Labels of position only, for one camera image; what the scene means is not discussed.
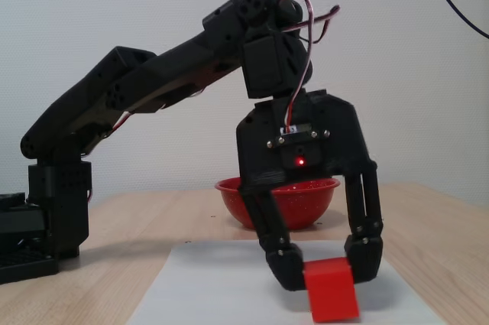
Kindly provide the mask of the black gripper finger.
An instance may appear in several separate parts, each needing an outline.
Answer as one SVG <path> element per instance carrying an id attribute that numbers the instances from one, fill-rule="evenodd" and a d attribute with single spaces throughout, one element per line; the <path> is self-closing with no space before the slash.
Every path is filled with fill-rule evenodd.
<path id="1" fill-rule="evenodd" d="M 383 254 L 382 222 L 377 168 L 345 177 L 348 224 L 351 234 L 344 249 L 355 284 L 377 277 Z"/>

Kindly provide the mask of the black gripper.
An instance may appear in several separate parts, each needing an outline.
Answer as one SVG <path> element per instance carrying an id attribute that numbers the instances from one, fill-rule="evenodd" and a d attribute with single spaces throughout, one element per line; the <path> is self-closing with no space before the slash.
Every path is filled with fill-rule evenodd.
<path id="1" fill-rule="evenodd" d="M 286 291 L 305 291 L 303 253 L 290 241 L 289 229 L 268 189 L 360 175 L 365 190 L 374 191 L 377 166 L 370 159 L 351 103 L 325 90 L 301 92 L 293 105 L 293 130 L 285 133 L 287 100 L 259 102 L 238 124 L 240 196 L 274 277 Z"/>

